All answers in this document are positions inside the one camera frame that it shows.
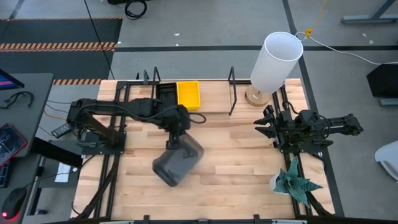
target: potted plant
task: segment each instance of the potted plant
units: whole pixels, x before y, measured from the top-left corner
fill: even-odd
[[[311,192],[316,189],[322,188],[321,186],[314,184],[310,179],[304,179],[299,177],[299,171],[297,164],[299,159],[294,157],[290,164],[287,172],[280,170],[280,173],[273,176],[269,181],[271,190],[276,194],[288,195],[290,194],[296,201],[303,203],[309,207],[306,192]]]

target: white lamp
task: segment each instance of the white lamp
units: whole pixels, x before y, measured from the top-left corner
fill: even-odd
[[[253,106],[264,106],[281,87],[303,55],[303,45],[294,35],[274,32],[267,36],[250,76],[246,99]]]

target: lamp base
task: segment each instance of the lamp base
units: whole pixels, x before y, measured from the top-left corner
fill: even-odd
[[[265,106],[271,98],[271,93],[258,91],[253,85],[249,85],[244,97],[252,106]]]

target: wooden table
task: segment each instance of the wooden table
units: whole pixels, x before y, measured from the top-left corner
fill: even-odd
[[[285,85],[295,109],[307,109],[300,79],[288,79]],[[115,88],[116,81],[102,81],[98,99],[113,100]],[[177,187],[167,186],[152,171],[152,161],[165,150],[168,134],[153,124],[126,120],[126,149],[119,163],[112,220],[142,220],[144,215],[150,215],[151,220],[252,219],[254,214],[261,218],[294,218],[290,196],[276,195],[269,187],[269,179],[280,168],[285,169],[285,162],[283,155],[273,148],[273,140],[254,129],[253,121],[263,117],[264,108],[246,103],[247,85],[236,88],[238,101],[233,114],[228,116],[232,86],[227,81],[200,82],[200,112],[207,122],[193,124],[188,133],[205,148],[205,153]],[[150,89],[133,86],[130,100],[150,97]],[[98,119],[109,124],[107,116]],[[102,161],[103,156],[96,156],[81,171],[74,201],[77,211],[97,191]],[[302,154],[302,162],[305,177],[323,186],[313,192],[314,196],[333,213],[322,162],[308,154]]]

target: yellow tray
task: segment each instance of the yellow tray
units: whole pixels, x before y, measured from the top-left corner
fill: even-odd
[[[184,105],[189,111],[200,108],[199,82],[177,82],[177,99],[179,105]]]

